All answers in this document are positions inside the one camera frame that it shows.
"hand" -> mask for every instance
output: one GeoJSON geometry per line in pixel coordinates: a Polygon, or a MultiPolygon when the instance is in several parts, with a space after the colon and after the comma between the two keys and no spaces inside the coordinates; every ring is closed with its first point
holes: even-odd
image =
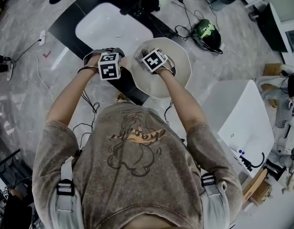
{"type": "Polygon", "coordinates": [[[155,72],[158,73],[159,75],[161,75],[164,71],[170,72],[169,70],[167,70],[167,69],[171,70],[171,65],[170,65],[169,60],[167,60],[163,66],[164,67],[160,67],[160,68],[156,69],[155,72]]]}
{"type": "Polygon", "coordinates": [[[17,196],[20,200],[23,200],[23,194],[17,189],[11,189],[10,194],[13,196],[17,196]]]}
{"type": "Polygon", "coordinates": [[[100,55],[101,55],[100,53],[94,55],[92,58],[90,58],[90,60],[88,61],[88,63],[85,66],[97,66],[100,55]]]}

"person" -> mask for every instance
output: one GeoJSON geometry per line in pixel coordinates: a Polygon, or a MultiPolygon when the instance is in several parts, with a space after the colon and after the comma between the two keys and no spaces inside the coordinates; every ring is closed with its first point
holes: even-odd
{"type": "Polygon", "coordinates": [[[14,67],[14,61],[9,57],[3,57],[0,55],[0,73],[7,72],[7,81],[10,81],[12,76],[12,70],[14,67]]]}
{"type": "Polygon", "coordinates": [[[276,76],[261,76],[255,83],[261,92],[262,99],[290,100],[294,101],[294,68],[289,65],[281,65],[282,73],[276,76]],[[270,84],[278,89],[263,92],[262,85],[270,84]]]}
{"type": "MultiPolygon", "coordinates": [[[[186,130],[187,146],[154,110],[119,101],[99,114],[79,152],[68,125],[85,86],[97,73],[99,57],[92,56],[60,93],[45,122],[32,190],[46,228],[52,228],[50,203],[62,179],[62,165],[70,163],[70,156],[86,229],[207,228],[208,210],[202,209],[201,198],[211,195],[201,169],[213,174],[216,184],[226,185],[228,221],[216,229],[228,228],[242,206],[240,182],[199,104],[167,70],[169,66],[157,73],[186,130]]],[[[215,210],[216,215],[226,216],[222,207],[215,210]]]]}
{"type": "Polygon", "coordinates": [[[33,202],[32,197],[27,196],[24,198],[19,190],[14,188],[10,190],[4,211],[3,229],[16,229],[19,228],[19,225],[23,229],[30,228],[32,208],[28,207],[27,201],[33,202]]]}
{"type": "Polygon", "coordinates": [[[276,181],[278,181],[282,174],[287,170],[286,167],[280,167],[274,163],[272,163],[269,159],[267,159],[265,167],[267,168],[268,174],[272,176],[276,181]]]}

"bracelet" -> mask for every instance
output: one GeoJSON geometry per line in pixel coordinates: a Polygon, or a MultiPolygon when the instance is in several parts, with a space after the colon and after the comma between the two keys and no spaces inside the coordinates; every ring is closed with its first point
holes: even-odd
{"type": "Polygon", "coordinates": [[[85,67],[82,67],[82,68],[77,72],[77,74],[78,74],[81,70],[85,70],[85,69],[97,69],[97,70],[98,70],[98,67],[97,67],[97,66],[85,66],[85,67]]]}

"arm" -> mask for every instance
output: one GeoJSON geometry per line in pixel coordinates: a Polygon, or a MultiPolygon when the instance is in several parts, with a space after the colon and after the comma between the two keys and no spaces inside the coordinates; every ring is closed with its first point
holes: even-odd
{"type": "Polygon", "coordinates": [[[168,88],[186,133],[196,123],[206,124],[206,117],[195,98],[177,82],[176,78],[168,70],[161,70],[159,74],[168,88]]]}
{"type": "MultiPolygon", "coordinates": [[[[95,66],[98,60],[99,55],[96,55],[90,59],[86,66],[95,66]]],[[[80,71],[52,104],[46,120],[57,120],[68,125],[79,102],[81,93],[96,73],[97,70],[92,68],[80,71]]]]}
{"type": "Polygon", "coordinates": [[[242,189],[238,177],[225,153],[208,126],[199,104],[168,70],[159,71],[164,80],[178,116],[187,133],[187,148],[200,167],[215,175],[217,182],[228,185],[226,195],[233,222],[242,206],[242,189]]]}

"glove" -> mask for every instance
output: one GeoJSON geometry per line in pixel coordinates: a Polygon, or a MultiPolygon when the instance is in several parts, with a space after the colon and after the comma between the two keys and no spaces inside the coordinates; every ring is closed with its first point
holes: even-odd
{"type": "Polygon", "coordinates": [[[84,66],[78,71],[78,73],[81,70],[88,69],[88,68],[93,68],[93,69],[96,70],[96,72],[98,72],[97,63],[98,63],[99,57],[94,57],[94,56],[100,55],[100,54],[102,54],[104,52],[106,52],[108,54],[118,53],[118,55],[119,55],[118,62],[120,62],[121,59],[125,56],[124,52],[120,48],[105,48],[105,49],[93,50],[84,57],[84,59],[83,59],[84,66]]]}
{"type": "Polygon", "coordinates": [[[107,52],[108,54],[118,53],[119,54],[119,62],[125,56],[124,52],[120,48],[96,49],[96,50],[91,51],[88,55],[86,55],[84,57],[84,65],[86,65],[93,56],[95,56],[97,54],[102,54],[104,52],[107,52]]]}
{"type": "MultiPolygon", "coordinates": [[[[146,68],[148,71],[149,69],[145,66],[145,64],[143,63],[143,58],[148,55],[150,53],[150,50],[148,47],[143,47],[141,49],[138,49],[135,54],[134,54],[134,59],[143,67],[146,68]]],[[[176,68],[175,68],[175,64],[173,62],[173,60],[169,57],[168,60],[166,61],[166,63],[164,65],[162,65],[161,67],[159,67],[157,70],[155,70],[154,72],[152,72],[152,74],[158,74],[158,72],[160,72],[161,70],[168,70],[170,71],[173,76],[176,75],[176,68]]]]}

